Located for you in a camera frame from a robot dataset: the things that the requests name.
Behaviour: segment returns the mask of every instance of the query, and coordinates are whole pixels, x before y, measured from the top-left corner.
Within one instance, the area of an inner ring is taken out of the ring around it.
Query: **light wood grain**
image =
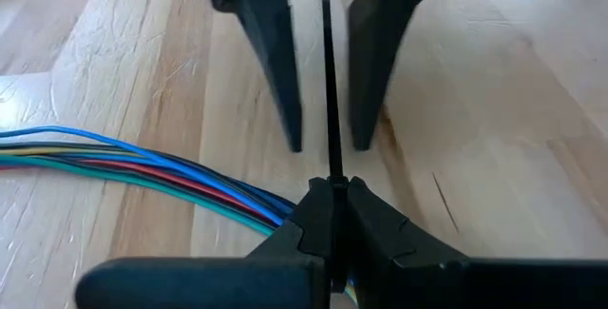
[[[603,0],[425,0],[364,153],[346,121],[350,1],[332,0],[348,175],[470,255],[608,258]],[[298,201],[328,173],[324,66],[320,0],[290,2],[302,153],[237,19],[208,0],[0,0],[0,129],[94,130]],[[70,307],[79,276],[111,257],[242,256],[263,239],[48,170],[3,171],[0,193],[2,308]]]

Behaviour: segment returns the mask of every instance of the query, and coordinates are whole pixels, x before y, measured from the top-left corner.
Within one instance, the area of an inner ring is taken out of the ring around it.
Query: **green wire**
[[[240,222],[240,223],[256,230],[257,232],[259,232],[263,235],[269,236],[273,233],[272,229],[269,229],[268,227],[264,226],[263,224],[260,224],[259,222],[255,222],[247,217],[244,217],[244,216],[238,214],[238,212],[225,208],[217,203],[212,203],[205,199],[194,197],[192,195],[183,193],[177,189],[173,189],[169,186],[165,186],[165,185],[154,183],[154,182],[149,182],[146,180],[141,180],[141,179],[138,179],[135,177],[130,177],[127,175],[117,174],[117,173],[108,172],[108,171],[85,169],[85,168],[81,168],[81,167],[73,166],[73,165],[69,165],[69,164],[62,164],[62,163],[53,162],[53,161],[49,161],[49,160],[42,160],[42,159],[38,159],[35,157],[16,157],[16,156],[0,155],[0,163],[28,164],[28,165],[35,165],[35,166],[41,166],[41,167],[49,167],[49,168],[59,169],[59,170],[65,171],[65,172],[71,172],[71,173],[86,176],[86,177],[98,178],[98,179],[110,180],[110,181],[116,181],[116,182],[123,182],[123,183],[130,183],[130,184],[134,184],[134,185],[139,185],[139,186],[155,189],[160,192],[164,192],[166,194],[175,196],[178,199],[188,201],[191,203],[195,203],[195,204],[198,204],[207,209],[213,210],[213,211],[219,213],[220,215],[223,215],[226,218],[232,219],[236,222]]]

